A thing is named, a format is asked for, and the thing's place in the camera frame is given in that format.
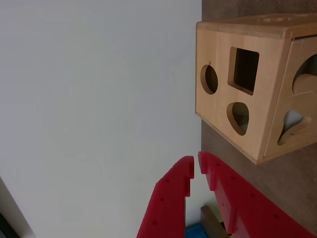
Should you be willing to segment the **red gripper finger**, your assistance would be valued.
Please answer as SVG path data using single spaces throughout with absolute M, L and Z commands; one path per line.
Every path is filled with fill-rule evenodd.
M 194 178 L 194 157 L 184 156 L 156 183 L 138 238 L 185 237 L 186 197 Z
M 198 159 L 216 196 L 226 231 L 235 238 L 313 237 L 220 158 L 200 151 Z

